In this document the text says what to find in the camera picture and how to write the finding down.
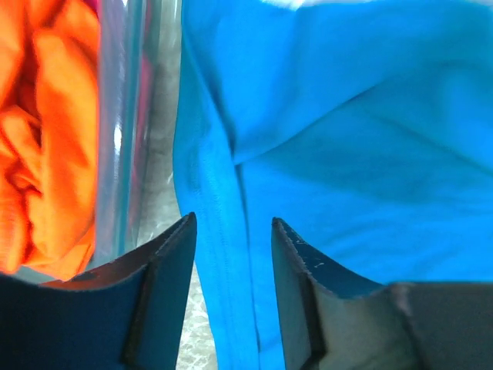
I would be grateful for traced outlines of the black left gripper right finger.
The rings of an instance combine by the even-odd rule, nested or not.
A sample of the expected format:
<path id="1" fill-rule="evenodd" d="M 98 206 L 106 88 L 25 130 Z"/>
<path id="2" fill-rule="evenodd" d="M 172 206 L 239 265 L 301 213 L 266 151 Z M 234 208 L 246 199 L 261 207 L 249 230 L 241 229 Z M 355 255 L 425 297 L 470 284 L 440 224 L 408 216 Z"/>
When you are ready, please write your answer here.
<path id="1" fill-rule="evenodd" d="M 489 283 L 381 285 L 272 223 L 277 307 L 288 369 L 492 367 Z"/>

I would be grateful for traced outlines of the blue t-shirt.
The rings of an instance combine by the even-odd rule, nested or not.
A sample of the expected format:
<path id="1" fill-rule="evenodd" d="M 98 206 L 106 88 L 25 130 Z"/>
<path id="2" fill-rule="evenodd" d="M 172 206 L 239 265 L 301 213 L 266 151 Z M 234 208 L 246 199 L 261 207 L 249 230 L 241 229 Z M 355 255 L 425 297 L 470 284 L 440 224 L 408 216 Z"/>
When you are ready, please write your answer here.
<path id="1" fill-rule="evenodd" d="M 173 171 L 221 369 L 282 369 L 284 219 L 357 274 L 492 278 L 492 7 L 184 1 Z"/>

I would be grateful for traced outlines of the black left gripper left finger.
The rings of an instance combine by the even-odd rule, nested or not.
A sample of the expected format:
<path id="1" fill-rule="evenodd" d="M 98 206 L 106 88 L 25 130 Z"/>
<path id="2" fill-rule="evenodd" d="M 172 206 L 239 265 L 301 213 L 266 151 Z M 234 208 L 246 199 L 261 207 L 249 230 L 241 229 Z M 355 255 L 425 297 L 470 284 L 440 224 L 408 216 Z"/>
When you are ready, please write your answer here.
<path id="1" fill-rule="evenodd" d="M 70 281 L 1 277 L 1 367 L 173 369 L 196 249 L 188 214 Z"/>

